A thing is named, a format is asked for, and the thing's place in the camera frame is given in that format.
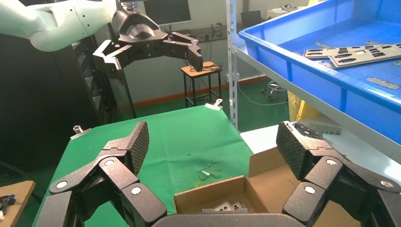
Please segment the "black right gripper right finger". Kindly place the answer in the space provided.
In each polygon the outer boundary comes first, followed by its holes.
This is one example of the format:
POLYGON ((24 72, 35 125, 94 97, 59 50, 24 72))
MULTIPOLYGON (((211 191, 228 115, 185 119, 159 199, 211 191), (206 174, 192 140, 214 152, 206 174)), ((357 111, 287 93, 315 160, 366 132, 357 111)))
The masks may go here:
POLYGON ((302 135, 292 123, 279 123, 277 149, 299 181, 282 212, 311 227, 329 201, 339 204, 363 227, 401 224, 401 187, 352 163, 326 141, 302 135))

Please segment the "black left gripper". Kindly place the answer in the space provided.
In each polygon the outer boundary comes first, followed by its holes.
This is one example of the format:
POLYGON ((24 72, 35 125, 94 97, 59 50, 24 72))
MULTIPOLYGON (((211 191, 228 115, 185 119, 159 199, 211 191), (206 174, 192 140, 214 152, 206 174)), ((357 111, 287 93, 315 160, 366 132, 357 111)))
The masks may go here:
POLYGON ((159 25, 136 10, 118 9, 112 18, 112 29, 118 43, 105 40, 93 52, 97 68, 110 79, 127 86, 123 68, 135 60, 168 56, 187 60, 196 70, 203 69, 203 56, 198 39, 172 32, 163 32, 159 25))

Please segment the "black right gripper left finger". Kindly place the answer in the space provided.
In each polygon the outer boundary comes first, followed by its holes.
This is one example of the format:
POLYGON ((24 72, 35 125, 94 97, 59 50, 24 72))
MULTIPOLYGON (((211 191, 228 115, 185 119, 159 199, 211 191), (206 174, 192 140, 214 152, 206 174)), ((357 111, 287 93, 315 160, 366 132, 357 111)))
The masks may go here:
POLYGON ((155 224, 167 209, 138 177, 148 147, 148 124, 143 121, 128 136, 107 142, 92 162, 49 187, 35 225, 82 227, 107 202, 131 227, 155 224))

